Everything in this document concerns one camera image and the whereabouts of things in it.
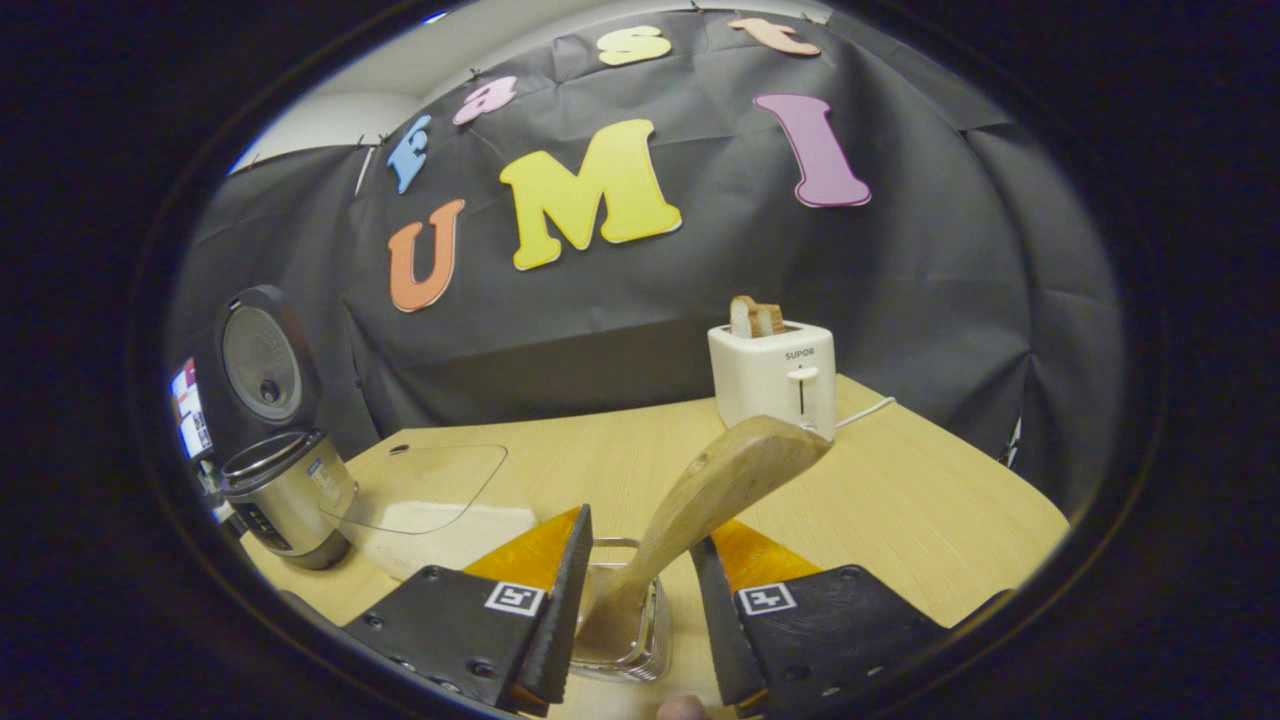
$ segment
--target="white toaster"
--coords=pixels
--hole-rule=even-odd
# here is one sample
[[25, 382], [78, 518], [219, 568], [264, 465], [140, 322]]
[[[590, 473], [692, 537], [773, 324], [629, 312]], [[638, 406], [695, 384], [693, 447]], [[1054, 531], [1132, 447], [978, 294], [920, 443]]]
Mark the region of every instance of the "white toaster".
[[836, 437], [836, 347], [831, 331], [783, 323], [786, 332], [737, 337], [728, 325], [707, 331], [716, 378], [716, 406], [732, 428], [753, 415], [772, 415]]

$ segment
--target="screen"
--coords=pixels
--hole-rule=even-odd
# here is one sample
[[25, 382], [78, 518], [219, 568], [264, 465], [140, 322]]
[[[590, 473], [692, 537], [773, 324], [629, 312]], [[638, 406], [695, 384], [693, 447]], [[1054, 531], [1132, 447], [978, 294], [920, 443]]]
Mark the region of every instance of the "screen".
[[170, 384], [173, 392], [173, 411], [182, 430], [182, 443], [187, 457], [195, 460], [214, 446], [205, 427], [205, 413], [200, 407], [200, 393], [196, 392], [196, 360], [187, 359], [182, 370]]

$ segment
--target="yellow letter m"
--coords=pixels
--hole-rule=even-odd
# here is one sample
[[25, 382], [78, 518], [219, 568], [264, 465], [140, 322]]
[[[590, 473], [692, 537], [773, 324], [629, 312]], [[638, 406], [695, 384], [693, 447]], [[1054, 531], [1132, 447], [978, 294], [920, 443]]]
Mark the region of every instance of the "yellow letter m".
[[680, 227], [680, 210], [662, 199], [649, 160], [653, 123], [636, 119], [600, 128], [575, 176], [539, 150], [503, 168], [498, 179], [511, 186], [516, 200], [520, 250], [516, 268], [527, 270], [559, 258], [561, 242], [547, 234], [545, 213], [564, 238], [586, 250], [595, 229], [595, 213], [604, 197], [608, 215], [600, 236], [627, 242]]

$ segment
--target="wooden spatula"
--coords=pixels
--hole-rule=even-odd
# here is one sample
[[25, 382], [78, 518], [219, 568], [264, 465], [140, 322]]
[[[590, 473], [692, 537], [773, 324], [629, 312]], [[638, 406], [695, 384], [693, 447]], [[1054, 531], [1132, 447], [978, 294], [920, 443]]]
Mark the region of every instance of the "wooden spatula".
[[818, 434], [767, 415], [742, 420], [712, 441], [658, 505], [631, 562], [582, 598], [573, 656], [600, 661], [626, 656], [658, 573], [828, 450], [831, 443]]

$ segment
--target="foam letter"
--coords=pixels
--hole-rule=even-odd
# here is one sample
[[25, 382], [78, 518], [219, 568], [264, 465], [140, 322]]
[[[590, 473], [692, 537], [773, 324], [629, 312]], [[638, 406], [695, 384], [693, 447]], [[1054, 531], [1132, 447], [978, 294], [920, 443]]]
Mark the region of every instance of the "foam letter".
[[404, 137], [401, 138], [399, 145], [396, 150], [392, 150], [390, 158], [387, 159], [387, 167], [396, 169], [396, 177], [399, 178], [401, 184], [399, 192], [404, 195], [404, 190], [408, 188], [408, 183], [413, 181], [413, 176], [422, 169], [422, 163], [426, 163], [424, 152], [426, 151], [426, 123], [431, 122], [431, 115], [422, 115], [413, 122], [413, 126], [408, 128]]
[[600, 53], [600, 61], [605, 65], [652, 60], [671, 51], [671, 42], [653, 26], [616, 29], [596, 40], [595, 46], [604, 50]]
[[751, 37], [754, 37], [760, 45], [782, 53], [788, 53], [791, 55], [817, 55], [818, 53], [822, 53], [817, 45], [796, 42], [795, 40], [787, 37], [788, 35], [795, 35], [796, 31], [788, 28], [787, 26], [776, 26], [764, 18], [742, 18], [740, 20], [730, 20], [728, 27], [733, 29], [745, 29], [751, 33]]
[[680, 210], [662, 197], [649, 160], [649, 120], [623, 120], [591, 137], [577, 176], [539, 150], [513, 160], [498, 179], [511, 186], [516, 201], [520, 250], [512, 259], [527, 270], [559, 258], [561, 243], [547, 234], [547, 217], [573, 247], [586, 250], [595, 229], [595, 211], [604, 197], [608, 215], [600, 236], [627, 242], [680, 227]]
[[444, 295], [453, 279], [453, 247], [457, 238], [458, 213], [466, 205], [461, 199], [440, 205], [428, 222], [435, 228], [435, 265], [422, 282], [413, 279], [413, 246], [422, 223], [410, 223], [387, 242], [392, 251], [392, 302], [406, 313], [421, 310]]
[[808, 95], [760, 95], [755, 104], [782, 123], [791, 151], [800, 164], [796, 197], [810, 208], [865, 205], [872, 199], [867, 183], [854, 177], [836, 133], [827, 122], [827, 105]]
[[470, 123], [480, 117], [480, 113], [493, 113], [516, 96], [516, 76], [500, 77], [489, 85], [467, 95], [466, 104], [453, 115], [453, 124]]

